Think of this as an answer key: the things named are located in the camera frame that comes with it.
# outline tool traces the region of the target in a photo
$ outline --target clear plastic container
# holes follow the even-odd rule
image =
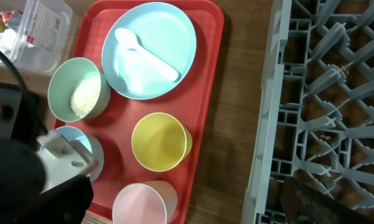
[[[72,9],[62,0],[0,0],[0,11],[23,12],[9,59],[19,68],[52,75],[59,66]]]

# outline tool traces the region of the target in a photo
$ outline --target plastic container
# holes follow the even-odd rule
[[[83,17],[75,42],[73,57],[85,57],[101,68],[101,51],[112,25],[129,9],[148,1],[98,1]],[[166,1],[183,10],[191,19],[197,36],[197,53],[190,72],[173,90],[152,100],[131,100],[112,91],[102,114],[88,121],[64,123],[56,120],[54,128],[71,125],[92,134],[103,146],[105,165],[93,183],[94,199],[90,212],[112,219],[113,202],[119,191],[134,183],[164,180],[177,192],[179,201],[170,220],[184,223],[198,162],[206,115],[222,38],[222,10],[211,1]],[[155,112],[174,116],[191,133],[193,145],[187,157],[167,172],[145,169],[134,157],[131,135],[138,121]]]
[[[0,0],[0,11],[22,11],[9,59],[19,68],[52,75],[60,63],[72,9],[62,0]]]
[[[171,184],[157,180],[131,184],[119,192],[113,204],[114,224],[166,224],[177,206]]]

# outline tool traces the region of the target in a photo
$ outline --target light blue bowl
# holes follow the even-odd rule
[[[123,49],[115,39],[117,28],[133,31],[144,48],[180,73],[179,78],[175,82],[166,80],[137,52]],[[101,57],[103,73],[112,88],[127,98],[156,98],[183,80],[196,48],[194,26],[183,11],[163,2],[142,4],[120,17],[106,36]]]
[[[91,111],[84,117],[78,117],[70,106],[70,99],[76,86],[84,78],[99,75],[101,81],[100,95]],[[64,122],[76,122],[91,119],[100,115],[108,106],[111,98],[111,87],[97,66],[87,58],[72,58],[64,62],[51,78],[47,99],[51,112]]]

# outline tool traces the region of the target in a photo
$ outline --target plate rim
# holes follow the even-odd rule
[[[103,55],[104,55],[104,47],[106,45],[106,42],[108,40],[108,36],[111,32],[111,30],[114,28],[114,26],[116,25],[116,23],[118,23],[122,17],[124,17],[125,15],[129,14],[132,12],[132,10],[136,9],[136,8],[139,8],[139,7],[147,7],[147,5],[151,5],[151,4],[162,4],[162,5],[166,5],[166,6],[170,6],[170,7],[173,7],[176,11],[179,11],[181,12],[181,14],[183,14],[187,20],[189,21],[191,27],[192,27],[192,32],[193,32],[193,35],[194,35],[194,41],[193,41],[193,45],[194,45],[194,49],[193,49],[193,54],[192,54],[192,61],[191,61],[191,64],[188,66],[188,70],[186,71],[185,75],[183,77],[181,77],[181,79],[175,83],[174,86],[172,86],[171,88],[169,88],[167,91],[165,91],[164,93],[161,93],[159,95],[156,95],[156,96],[152,96],[152,97],[144,97],[144,98],[135,98],[135,97],[131,97],[131,96],[126,96],[125,94],[123,93],[120,93],[118,90],[116,90],[115,88],[113,88],[112,84],[108,81],[107,77],[106,77],[106,74],[105,74],[105,71],[104,71],[104,66],[103,66]],[[147,2],[147,3],[144,3],[144,4],[140,4],[136,7],[133,7],[131,9],[129,9],[127,12],[125,12],[121,17],[119,17],[118,20],[116,20],[116,22],[111,26],[110,30],[108,31],[106,37],[105,37],[105,41],[104,41],[104,44],[103,44],[103,48],[102,48],[102,51],[101,51],[101,66],[102,66],[102,71],[103,71],[103,74],[106,78],[106,81],[108,82],[108,84],[112,87],[112,89],[119,93],[120,95],[126,97],[126,98],[129,98],[129,99],[132,99],[132,100],[151,100],[151,99],[155,99],[155,98],[158,98],[160,96],[163,96],[165,94],[167,94],[168,92],[172,91],[176,86],[180,85],[180,83],[182,82],[182,80],[188,75],[188,73],[190,72],[190,69],[192,68],[192,65],[194,64],[194,61],[195,61],[195,57],[196,57],[196,53],[197,53],[197,34],[196,34],[196,31],[195,31],[195,27],[194,27],[194,24],[192,23],[190,17],[180,8],[178,8],[177,6],[173,5],[173,4],[169,4],[169,3],[166,3],[166,2]]]

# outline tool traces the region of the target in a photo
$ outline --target cup rim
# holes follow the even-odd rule
[[[159,194],[158,191],[156,191],[153,187],[151,187],[151,186],[149,186],[148,184],[145,184],[145,183],[134,183],[134,184],[129,184],[129,185],[123,187],[123,189],[121,189],[121,190],[119,191],[119,193],[117,194],[117,196],[116,196],[116,198],[115,198],[115,200],[114,200],[114,202],[113,202],[113,205],[112,205],[112,221],[113,221],[113,223],[116,224],[116,223],[115,223],[114,212],[115,212],[115,205],[116,205],[116,202],[119,200],[119,196],[120,196],[122,193],[124,193],[124,190],[126,190],[126,189],[129,188],[129,187],[133,187],[133,186],[135,186],[135,185],[142,185],[142,186],[144,186],[144,187],[147,187],[147,188],[151,189],[151,190],[152,190],[153,192],[155,192],[156,195],[160,198],[160,200],[161,200],[161,202],[162,202],[162,205],[163,205],[163,209],[164,209],[164,215],[165,215],[165,220],[164,220],[164,223],[163,223],[163,224],[166,224],[166,223],[167,223],[167,210],[166,210],[166,205],[165,205],[165,203],[164,203],[163,198],[161,197],[161,195]]]
[[[169,117],[171,117],[171,118],[173,118],[179,125],[180,125],[180,127],[182,128],[182,132],[184,133],[184,141],[185,141],[185,147],[184,147],[184,151],[183,151],[183,153],[182,153],[182,156],[180,157],[180,159],[172,166],[172,167],[170,167],[170,168],[168,168],[168,169],[164,169],[164,170],[154,170],[154,169],[151,169],[151,168],[148,168],[148,167],[146,167],[144,164],[142,164],[141,163],[141,161],[138,159],[138,157],[136,156],[136,153],[134,152],[134,146],[133,146],[133,138],[134,138],[134,134],[135,134],[135,132],[136,132],[136,128],[137,128],[137,126],[140,124],[140,122],[142,121],[142,120],[144,120],[145,118],[147,118],[147,117],[149,117],[149,116],[152,116],[152,115],[156,115],[156,114],[164,114],[164,115],[166,115],[166,116],[169,116]],[[177,119],[177,118],[175,118],[173,115],[170,115],[170,114],[168,114],[168,113],[163,113],[163,112],[155,112],[155,113],[150,113],[150,114],[148,114],[148,115],[145,115],[143,118],[141,118],[138,122],[137,122],[137,124],[135,125],[135,127],[134,127],[134,129],[133,129],[133,133],[132,133],[132,135],[131,135],[131,150],[132,150],[132,152],[133,152],[133,154],[134,154],[134,157],[136,158],[136,160],[138,161],[138,163],[140,163],[145,169],[147,169],[147,170],[150,170],[150,171],[153,171],[153,172],[166,172],[166,171],[169,171],[169,170],[171,170],[171,169],[173,169],[173,168],[175,168],[177,165],[179,165],[180,164],[180,162],[183,160],[183,158],[185,157],[185,153],[187,152],[187,147],[188,147],[188,139],[187,139],[187,133],[185,132],[185,127],[181,124],[181,122]]]
[[[100,76],[100,81],[101,81],[101,84],[102,84],[102,74],[101,74],[101,71],[100,71],[100,69],[98,69],[98,67],[95,65],[95,63],[94,62],[92,62],[90,59],[88,59],[88,58],[85,58],[85,57],[75,57],[75,58],[71,58],[71,59],[69,59],[69,60],[67,60],[67,61],[65,61],[63,64],[61,64],[61,66],[59,66],[57,69],[56,69],[56,71],[54,72],[54,74],[52,75],[52,77],[51,77],[51,80],[50,80],[50,83],[49,83],[49,87],[48,87],[48,89],[47,89],[47,101],[48,101],[48,104],[49,104],[49,108],[50,108],[50,111],[51,111],[51,113],[57,118],[57,119],[59,119],[60,121],[63,121],[63,122],[66,122],[66,123],[72,123],[72,122],[77,122],[77,121],[81,121],[81,120],[83,120],[83,119],[85,119],[92,111],[93,111],[93,109],[94,109],[94,107],[95,107],[95,105],[98,103],[98,100],[99,100],[99,97],[98,97],[98,99],[97,99],[97,101],[95,102],[95,105],[93,106],[93,109],[91,109],[85,116],[83,116],[83,117],[78,117],[77,115],[76,115],[76,117],[77,117],[77,119],[75,119],[75,120],[66,120],[66,119],[62,119],[62,118],[59,118],[55,113],[54,113],[54,111],[52,110],[52,107],[51,107],[51,104],[50,104],[50,100],[49,100],[49,95],[50,95],[50,88],[51,88],[51,83],[52,83],[52,80],[53,80],[53,78],[54,78],[54,76],[55,76],[55,74],[65,65],[65,64],[67,64],[67,63],[70,63],[71,61],[74,61],[74,60],[85,60],[85,61],[88,61],[89,63],[91,63],[92,65],[94,65],[94,67],[96,68],[96,71],[97,71],[97,73],[99,74],[99,76]]]

